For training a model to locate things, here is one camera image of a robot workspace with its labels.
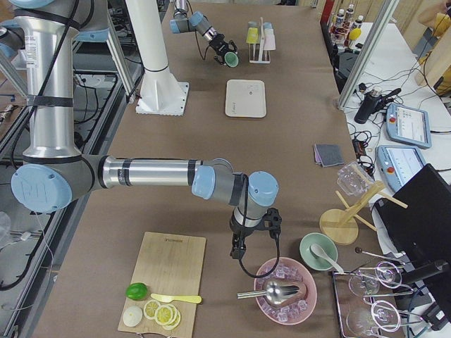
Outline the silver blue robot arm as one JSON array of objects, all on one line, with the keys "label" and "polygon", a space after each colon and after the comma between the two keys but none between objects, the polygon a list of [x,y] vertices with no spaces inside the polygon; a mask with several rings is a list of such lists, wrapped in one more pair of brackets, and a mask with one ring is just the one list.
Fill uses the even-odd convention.
[{"label": "silver blue robot arm", "polygon": [[239,63],[238,49],[233,40],[226,41],[225,36],[217,31],[208,18],[200,11],[192,11],[189,1],[174,1],[173,18],[169,22],[173,34],[186,32],[199,33],[208,42],[208,47],[201,54],[205,59],[208,48],[215,52],[214,60],[220,65],[234,68]]},{"label": "silver blue robot arm", "polygon": [[236,173],[212,161],[114,158],[83,154],[74,141],[73,48],[81,32],[106,27],[105,1],[15,1],[25,33],[30,145],[11,178],[14,197],[26,208],[52,213],[96,189],[115,186],[188,186],[203,199],[233,206],[231,256],[241,260],[255,230],[280,236],[273,203],[278,183],[269,173]]}]

